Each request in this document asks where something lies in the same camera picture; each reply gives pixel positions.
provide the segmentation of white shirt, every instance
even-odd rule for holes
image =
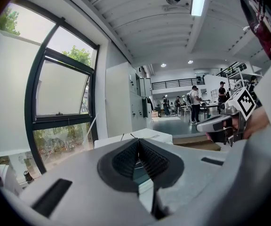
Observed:
[[[199,105],[199,100],[196,99],[196,96],[198,96],[198,92],[196,90],[191,90],[190,96],[191,101],[193,102],[191,103],[191,105]]]

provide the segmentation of glass pane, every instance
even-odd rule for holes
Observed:
[[[84,90],[83,99],[82,99],[82,103],[81,103],[80,114],[89,114],[88,85],[89,85],[89,80],[88,80],[87,85],[86,85],[85,90]]]
[[[9,3],[0,16],[0,30],[42,43],[55,23],[43,16]]]
[[[36,94],[36,115],[79,114],[88,75],[44,61]]]
[[[57,29],[48,48],[91,66],[94,49],[62,27]]]
[[[29,171],[30,175],[35,180],[41,175],[31,151],[0,156],[0,165],[9,165],[19,184],[26,183],[24,176],[25,171]]]
[[[49,171],[70,156],[93,149],[90,123],[36,130],[33,132],[37,149]]]

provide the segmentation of jeans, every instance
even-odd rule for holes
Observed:
[[[191,113],[191,119],[194,121],[194,118],[197,122],[199,122],[199,115],[200,112],[200,105],[192,105],[192,113]]]
[[[170,111],[168,109],[168,106],[164,106],[165,115],[170,115]]]

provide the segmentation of floor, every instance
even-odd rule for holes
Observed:
[[[216,111],[210,112],[211,115],[217,115]],[[162,114],[162,118],[170,118],[170,117],[176,117],[173,116],[165,116]],[[190,112],[186,112],[186,116],[182,115],[178,117],[180,120],[161,120],[158,119],[153,121],[153,130],[171,134],[173,138],[183,138],[183,137],[189,137],[189,136],[198,136],[198,135],[204,135],[204,133],[200,133],[196,130],[196,126],[191,124],[191,116]],[[199,113],[199,120],[204,121],[204,112],[201,111]]]

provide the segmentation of black window frame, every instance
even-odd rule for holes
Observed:
[[[55,25],[51,31],[47,34],[44,41],[42,42],[30,69],[30,73],[26,85],[26,93],[24,100],[24,119],[26,134],[30,146],[31,153],[33,155],[34,161],[41,174],[44,174],[47,170],[41,159],[40,153],[37,149],[33,131],[40,129],[50,129],[57,127],[64,127],[69,125],[76,125],[81,123],[90,122],[93,123],[91,129],[91,135],[93,142],[98,139],[97,127],[95,123],[96,111],[95,111],[95,83],[96,83],[96,68],[97,60],[99,54],[99,45],[96,45],[93,41],[87,38],[84,34],[80,33],[77,29],[69,25],[64,17],[57,17],[48,10],[36,5],[33,2],[28,0],[12,0],[12,3],[15,3],[19,6],[22,6],[26,9],[29,9],[40,16],[43,16],[50,21],[54,22]],[[95,63],[94,69],[90,65],[85,65],[77,60],[74,60],[66,55],[63,55],[55,50],[48,48],[48,43],[52,39],[53,35],[59,27],[63,27],[67,31],[71,32],[77,38],[88,44],[94,49],[92,55],[92,64]],[[53,63],[74,69],[81,73],[86,73],[89,75],[89,91],[88,91],[88,103],[89,103],[89,114],[71,114],[71,115],[60,115],[60,116],[36,116],[36,92],[37,85],[39,82],[40,72],[46,57],[56,59],[54,61],[50,59]]]

